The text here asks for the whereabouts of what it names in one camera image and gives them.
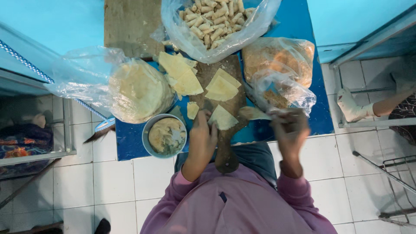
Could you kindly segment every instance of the person's right hand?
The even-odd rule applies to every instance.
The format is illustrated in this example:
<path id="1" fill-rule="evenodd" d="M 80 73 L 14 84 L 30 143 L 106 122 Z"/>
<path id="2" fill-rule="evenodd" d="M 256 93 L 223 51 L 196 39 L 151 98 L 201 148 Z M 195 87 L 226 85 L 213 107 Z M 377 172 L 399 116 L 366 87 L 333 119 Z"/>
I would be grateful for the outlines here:
<path id="1" fill-rule="evenodd" d="M 188 181 L 195 181 L 210 162 L 218 141 L 216 124 L 208 125 L 211 112 L 200 110 L 189 132 L 188 158 L 182 166 L 182 175 Z"/>
<path id="2" fill-rule="evenodd" d="M 310 134 L 308 120 L 301 108 L 287 108 L 273 111 L 270 126 L 282 154 L 282 172 L 291 178 L 299 178 L 303 174 L 299 162 L 299 152 Z"/>

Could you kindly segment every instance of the white floor tile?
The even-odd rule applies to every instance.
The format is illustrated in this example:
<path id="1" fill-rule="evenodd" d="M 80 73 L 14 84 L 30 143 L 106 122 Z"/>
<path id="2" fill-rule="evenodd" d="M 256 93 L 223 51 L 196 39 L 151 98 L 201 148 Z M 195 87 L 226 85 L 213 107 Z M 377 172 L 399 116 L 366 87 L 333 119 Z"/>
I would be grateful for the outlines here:
<path id="1" fill-rule="evenodd" d="M 94 204 L 134 201 L 133 161 L 94 163 Z"/>
<path id="2" fill-rule="evenodd" d="M 46 123 L 53 122 L 52 95 L 37 97 L 36 101 L 37 109 L 45 116 Z"/>
<path id="3" fill-rule="evenodd" d="M 353 223 L 336 224 L 334 225 L 338 234 L 355 234 L 355 227 Z"/>
<path id="4" fill-rule="evenodd" d="M 64 104 L 62 101 L 62 97 L 58 97 L 55 95 L 52 96 L 54 121 L 60 121 L 64 119 Z"/>
<path id="5" fill-rule="evenodd" d="M 32 177 L 13 180 L 13 190 L 16 191 Z M 28 213 L 53 209 L 53 170 L 49 170 L 41 178 L 29 184 L 13 199 L 13 211 Z"/>
<path id="6" fill-rule="evenodd" d="M 111 224 L 111 233 L 137 234 L 136 202 L 96 205 L 94 209 L 95 228 L 106 218 Z"/>
<path id="7" fill-rule="evenodd" d="M 54 168 L 54 208 L 94 205 L 92 163 Z"/>
<path id="8" fill-rule="evenodd" d="M 366 89 L 361 62 L 359 60 L 344 63 L 339 68 L 341 69 L 341 78 L 344 87 L 349 88 L 351 91 Z"/>
<path id="9" fill-rule="evenodd" d="M 0 215 L 0 231 L 9 229 L 12 231 L 13 229 L 13 215 Z"/>
<path id="10" fill-rule="evenodd" d="M 136 201 L 137 212 L 137 231 L 140 232 L 144 221 L 149 215 L 150 211 L 160 201 L 160 198 Z"/>
<path id="11" fill-rule="evenodd" d="M 117 160 L 116 133 L 109 131 L 106 136 L 92 143 L 94 162 Z"/>
<path id="12" fill-rule="evenodd" d="M 13 183 L 12 180 L 0 181 L 0 201 L 4 201 L 13 193 Z M 13 214 L 13 200 L 7 203 L 2 209 L 0 209 L 0 216 Z"/>
<path id="13" fill-rule="evenodd" d="M 77 103 L 75 100 L 71 100 L 69 111 L 69 124 L 84 124 L 91 122 L 91 111 Z"/>
<path id="14" fill-rule="evenodd" d="M 370 101 L 366 93 L 359 93 L 352 95 L 357 105 L 368 105 Z M 353 127 L 353 128 L 339 128 L 338 124 L 342 120 L 343 113 L 337 104 L 337 95 L 328 95 L 329 110 L 331 112 L 332 123 L 334 125 L 335 134 L 349 133 L 349 132 L 362 132 L 375 130 L 375 127 Z M 373 118 L 362 119 L 359 122 L 373 121 Z"/>
<path id="15" fill-rule="evenodd" d="M 300 162 L 309 181 L 343 177 L 334 135 L 306 139 Z"/>
<path id="16" fill-rule="evenodd" d="M 13 215 L 13 232 L 22 232 L 34 226 L 44 226 L 53 223 L 53 210 L 38 211 Z"/>
<path id="17" fill-rule="evenodd" d="M 327 95 L 338 93 L 341 88 L 338 69 L 329 69 L 329 63 L 321 64 Z"/>
<path id="18" fill-rule="evenodd" d="M 367 89 L 395 87 L 390 73 L 401 69 L 401 57 L 361 61 Z"/>
<path id="19" fill-rule="evenodd" d="M 72 142 L 77 150 L 76 155 L 63 157 L 55 167 L 90 163 L 93 160 L 92 143 L 84 144 L 84 141 L 92 136 L 91 123 L 71 125 L 71 132 L 73 133 Z"/>
<path id="20" fill-rule="evenodd" d="M 357 234 L 399 234 L 400 226 L 382 220 L 371 220 L 364 222 L 355 222 L 355 231 Z"/>
<path id="21" fill-rule="evenodd" d="M 379 173 L 363 159 L 352 155 L 352 151 L 355 150 L 373 163 L 382 165 L 383 154 L 377 131 L 339 134 L 336 135 L 336 139 L 344 176 Z"/>
<path id="22" fill-rule="evenodd" d="M 136 200 L 161 198 L 174 173 L 173 159 L 145 157 L 133 160 Z"/>
<path id="23" fill-rule="evenodd" d="M 97 107 L 94 105 L 91 105 L 94 110 L 98 111 L 100 114 L 102 114 L 105 117 L 109 117 L 111 115 L 111 112 L 104 110 L 102 107 Z M 98 115 L 91 112 L 91 117 L 93 122 L 101 122 L 103 121 L 102 118 L 100 118 Z"/>
<path id="24" fill-rule="evenodd" d="M 270 142 L 268 143 L 270 151 L 273 155 L 273 160 L 275 161 L 275 169 L 276 169 L 276 175 L 279 177 L 280 175 L 280 166 L 279 162 L 282 160 L 282 154 L 280 153 L 279 146 L 277 142 Z"/>
<path id="25" fill-rule="evenodd" d="M 384 160 L 416 155 L 416 146 L 410 145 L 409 142 L 391 129 L 377 131 L 379 135 L 381 150 Z M 399 165 L 399 170 L 406 170 L 406 165 Z M 390 168 L 388 171 L 395 171 L 396 168 Z"/>
<path id="26" fill-rule="evenodd" d="M 312 198 L 319 213 L 332 224 L 352 222 L 344 178 L 311 181 Z"/>
<path id="27" fill-rule="evenodd" d="M 91 234 L 95 231 L 94 206 L 54 210 L 53 222 L 64 221 L 65 234 Z"/>
<path id="28" fill-rule="evenodd" d="M 345 177 L 345 184 L 354 222 L 378 219 L 380 212 L 396 210 L 384 175 Z"/>
<path id="29" fill-rule="evenodd" d="M 407 220 L 405 217 L 398 218 L 398 221 L 406 223 Z M 416 216 L 409 216 L 409 222 L 413 225 L 416 225 Z M 416 227 L 400 227 L 401 234 L 415 234 Z"/>
<path id="30" fill-rule="evenodd" d="M 53 127 L 53 150 L 65 151 L 64 126 Z"/>
<path id="31" fill-rule="evenodd" d="M 413 177 L 416 178 L 416 171 L 412 170 L 411 172 Z M 415 181 L 412 179 L 412 176 L 408 170 L 401 171 L 399 173 L 392 172 L 392 174 L 411 187 L 416 188 Z M 396 193 L 399 204 L 403 209 L 411 209 L 414 208 L 413 206 L 416 206 L 416 194 L 403 188 L 403 186 L 396 182 L 394 179 L 391 179 L 391 184 L 393 186 L 394 192 Z"/>
<path id="32" fill-rule="evenodd" d="M 376 102 L 385 100 L 386 98 L 391 97 L 395 94 L 396 94 L 396 90 L 383 90 L 383 91 L 378 91 L 378 92 L 369 92 L 368 96 L 370 98 L 370 103 L 376 103 Z M 388 119 L 389 119 L 388 115 L 374 117 L 375 121 L 388 120 Z M 388 129 L 388 128 L 389 127 L 377 127 L 377 130 Z"/>

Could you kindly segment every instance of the dark pants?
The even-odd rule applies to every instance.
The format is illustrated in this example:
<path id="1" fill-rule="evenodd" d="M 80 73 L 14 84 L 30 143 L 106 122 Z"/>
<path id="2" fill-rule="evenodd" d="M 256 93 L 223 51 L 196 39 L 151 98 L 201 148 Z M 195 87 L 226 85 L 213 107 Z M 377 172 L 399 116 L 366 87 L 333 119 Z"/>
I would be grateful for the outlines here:
<path id="1" fill-rule="evenodd" d="M 276 188 L 276 170 L 275 161 L 269 145 L 266 142 L 256 144 L 246 144 L 231 147 L 233 152 L 238 156 L 238 161 L 258 173 L 261 177 L 269 182 L 269 184 Z M 211 162 L 215 161 L 217 150 L 212 156 Z M 175 172 L 178 172 L 185 163 L 188 153 L 178 154 L 175 162 Z"/>

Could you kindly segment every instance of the floral cloth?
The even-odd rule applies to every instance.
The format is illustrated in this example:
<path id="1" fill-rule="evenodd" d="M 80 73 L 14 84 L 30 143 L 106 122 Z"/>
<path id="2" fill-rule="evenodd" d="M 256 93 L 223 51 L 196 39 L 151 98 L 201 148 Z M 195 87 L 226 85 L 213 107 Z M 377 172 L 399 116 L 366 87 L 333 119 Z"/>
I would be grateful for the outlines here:
<path id="1" fill-rule="evenodd" d="M 416 93 L 402 101 L 389 115 L 389 119 L 404 119 L 416 117 Z M 390 126 L 399 133 L 409 144 L 416 146 L 416 125 Z"/>
<path id="2" fill-rule="evenodd" d="M 46 154 L 53 149 L 53 131 L 35 124 L 22 124 L 0 130 L 0 159 Z M 41 171 L 49 160 L 0 167 L 0 179 L 20 177 Z"/>

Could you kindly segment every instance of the sleeve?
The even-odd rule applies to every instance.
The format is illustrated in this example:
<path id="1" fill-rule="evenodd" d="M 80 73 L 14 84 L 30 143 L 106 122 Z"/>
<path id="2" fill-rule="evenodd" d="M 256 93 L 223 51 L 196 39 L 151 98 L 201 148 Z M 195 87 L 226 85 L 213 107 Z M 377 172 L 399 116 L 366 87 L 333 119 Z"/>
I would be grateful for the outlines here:
<path id="1" fill-rule="evenodd" d="M 319 209 L 313 205 L 311 186 L 303 176 L 293 179 L 280 173 L 277 179 L 277 192 L 312 230 L 322 234 L 337 233 L 331 222 L 319 214 Z"/>
<path id="2" fill-rule="evenodd" d="M 156 231 L 168 221 L 182 199 L 184 199 L 184 197 L 198 184 L 199 179 L 190 182 L 183 177 L 181 171 L 175 173 L 171 178 L 169 186 L 165 190 L 165 195 L 159 203 L 153 207 L 152 211 L 150 211 L 144 221 L 140 234 L 156 233 Z"/>

